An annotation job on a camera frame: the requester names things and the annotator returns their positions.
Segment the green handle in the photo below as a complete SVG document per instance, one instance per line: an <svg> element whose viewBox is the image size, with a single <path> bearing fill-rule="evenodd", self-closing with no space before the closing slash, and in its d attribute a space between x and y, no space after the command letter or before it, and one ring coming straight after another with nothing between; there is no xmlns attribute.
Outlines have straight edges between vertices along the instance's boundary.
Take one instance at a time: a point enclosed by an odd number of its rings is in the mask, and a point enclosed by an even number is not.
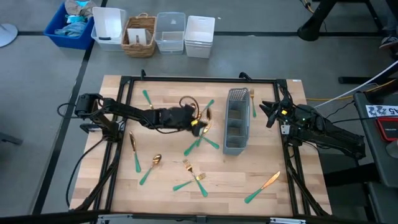
<svg viewBox="0 0 398 224"><path fill-rule="evenodd" d="M198 185L199 185L201 194L202 194L204 197L207 197L207 191L205 190L205 188L203 188L203 186L200 184L199 180L197 180L196 177L195 177L195 181L196 181L196 182L198 183Z"/></svg>
<svg viewBox="0 0 398 224"><path fill-rule="evenodd" d="M202 138L203 136L200 136L200 138L197 140L197 147L199 147Z"/></svg>
<svg viewBox="0 0 398 224"><path fill-rule="evenodd" d="M141 167L139 166L137 153L134 153L134 158L136 160L136 172L141 172Z"/></svg>
<svg viewBox="0 0 398 224"><path fill-rule="evenodd" d="M258 190L257 190L256 192L254 192L253 194L247 196L247 197L244 199L244 202L245 202L245 203L251 202L251 200L253 200L253 198L254 198L257 194L259 194L261 191L262 191L262 189L258 189Z"/></svg>
<svg viewBox="0 0 398 224"><path fill-rule="evenodd" d="M150 102L150 99L149 99L148 92L147 92L146 90L143 90L142 93L144 94L144 97L147 98L148 103L149 103L150 105L152 105L152 103Z"/></svg>
<svg viewBox="0 0 398 224"><path fill-rule="evenodd" d="M255 118L257 114L256 114L256 109L254 108L254 101L252 101L251 103L253 105L253 118Z"/></svg>
<svg viewBox="0 0 398 224"><path fill-rule="evenodd" d="M197 143L197 140L195 140L193 143L192 143L192 145L187 149L187 150L185 150L185 152L184 152L184 156L187 156L187 155L189 155L190 153L191 153L191 151L192 151L192 149L195 147L195 144Z"/></svg>
<svg viewBox="0 0 398 224"><path fill-rule="evenodd" d="M149 168L149 170L147 171L147 173L144 175L144 177L140 180L139 185L142 185L145 183L145 180L147 180L147 177L150 173L150 170L152 170L152 168Z"/></svg>
<svg viewBox="0 0 398 224"><path fill-rule="evenodd" d="M212 140L210 140L210 139L208 139L208 138L206 138L206 137L202 137L206 142L208 142L208 143L210 143L215 149L219 149L220 148L220 146L217 144L217 143L215 143L215 142L213 142Z"/></svg>
<svg viewBox="0 0 398 224"><path fill-rule="evenodd" d="M185 182L185 183L183 183L183 184L174 186L174 187L173 187L173 191L176 191L176 190L178 190L178 189L182 188L183 186L188 185L188 184L190 184L190 183L191 183L191 181L188 181L188 182Z"/></svg>
<svg viewBox="0 0 398 224"><path fill-rule="evenodd" d="M210 102L207 104L205 109L203 109L203 111L205 111L207 108L209 108L213 103L214 103L214 100L210 100Z"/></svg>

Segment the blue bin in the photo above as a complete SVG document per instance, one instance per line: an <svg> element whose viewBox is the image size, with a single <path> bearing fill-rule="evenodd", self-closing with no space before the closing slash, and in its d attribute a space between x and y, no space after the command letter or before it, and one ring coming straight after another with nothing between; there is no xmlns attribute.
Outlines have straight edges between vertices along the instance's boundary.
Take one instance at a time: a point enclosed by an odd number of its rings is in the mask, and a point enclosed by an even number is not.
<svg viewBox="0 0 398 224"><path fill-rule="evenodd" d="M62 3L58 11L55 13L50 24L45 28L44 35L49 37L58 47L69 47L74 49L86 50L92 41L91 31L94 26L94 18L88 19L87 25L79 37L67 37L54 34L56 29L62 29L65 26L65 15L67 15L65 4Z"/></svg>

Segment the white container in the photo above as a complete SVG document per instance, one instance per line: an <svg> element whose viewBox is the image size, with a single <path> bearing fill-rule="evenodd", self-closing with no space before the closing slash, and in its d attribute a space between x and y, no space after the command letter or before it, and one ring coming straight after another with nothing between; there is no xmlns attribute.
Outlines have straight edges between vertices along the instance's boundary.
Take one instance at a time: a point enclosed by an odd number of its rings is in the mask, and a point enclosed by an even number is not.
<svg viewBox="0 0 398 224"><path fill-rule="evenodd" d="M189 16L185 41L191 44L192 42L199 44L213 43L215 22L216 19L213 17Z"/></svg>
<svg viewBox="0 0 398 224"><path fill-rule="evenodd" d="M93 7L95 26L91 38L105 51L123 51L121 47L126 11L116 8Z"/></svg>
<svg viewBox="0 0 398 224"><path fill-rule="evenodd" d="M161 54L183 54L184 34L184 13L158 13L156 17L155 41Z"/></svg>
<svg viewBox="0 0 398 224"><path fill-rule="evenodd" d="M211 46L185 43L188 57L210 58Z"/></svg>

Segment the wicker basket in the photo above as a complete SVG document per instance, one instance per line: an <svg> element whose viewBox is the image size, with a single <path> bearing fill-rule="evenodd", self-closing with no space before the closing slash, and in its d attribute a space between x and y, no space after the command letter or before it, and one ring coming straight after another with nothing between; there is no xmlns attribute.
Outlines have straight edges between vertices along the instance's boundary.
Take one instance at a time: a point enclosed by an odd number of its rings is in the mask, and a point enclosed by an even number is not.
<svg viewBox="0 0 398 224"><path fill-rule="evenodd" d="M155 52L155 16L148 16L146 13L141 13L136 17L130 17L124 27L123 38L122 38L122 49L126 53L126 55L130 57L150 57ZM148 45L141 44L130 44L129 37L127 35L128 28L145 28L150 34L152 34L152 38Z"/></svg>

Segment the gray floor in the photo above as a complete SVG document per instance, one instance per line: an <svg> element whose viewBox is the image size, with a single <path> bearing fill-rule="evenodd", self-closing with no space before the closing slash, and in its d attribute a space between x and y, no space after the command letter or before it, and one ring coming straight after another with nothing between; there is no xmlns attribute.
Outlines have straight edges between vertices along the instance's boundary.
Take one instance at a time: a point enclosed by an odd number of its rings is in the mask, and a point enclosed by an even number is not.
<svg viewBox="0 0 398 224"><path fill-rule="evenodd" d="M23 31L44 30L61 2L2 1L0 22L10 22ZM372 2L381 15L383 2ZM295 31L310 17L299 1L292 0L109 0L107 6L125 9L130 16L161 11L211 16L217 18L217 31ZM339 4L326 22L328 31L376 30L364 4ZM307 97L329 98L355 87L338 84L337 77L371 76L391 63L388 53L378 49L379 42L380 38L329 37L304 42L298 37L217 36L209 60L159 53L152 58L130 58L122 52L103 52L95 44L80 93L98 92L104 75L138 75L144 68L150 76L236 77L245 71L253 78L301 79ZM24 140L21 146L0 144L0 216L30 213L61 121L55 109L68 101L84 53L60 49L44 36L19 36L0 48L0 131ZM320 111L328 114L343 103L331 103ZM331 119L353 117L357 114L350 106ZM46 213L67 210L66 185L86 141L80 123L70 123L44 205ZM362 133L358 122L341 123L341 127ZM322 153L338 154L333 150ZM371 161L369 155L361 163ZM350 206L342 202L333 211L341 217L357 213L347 212Z"/></svg>

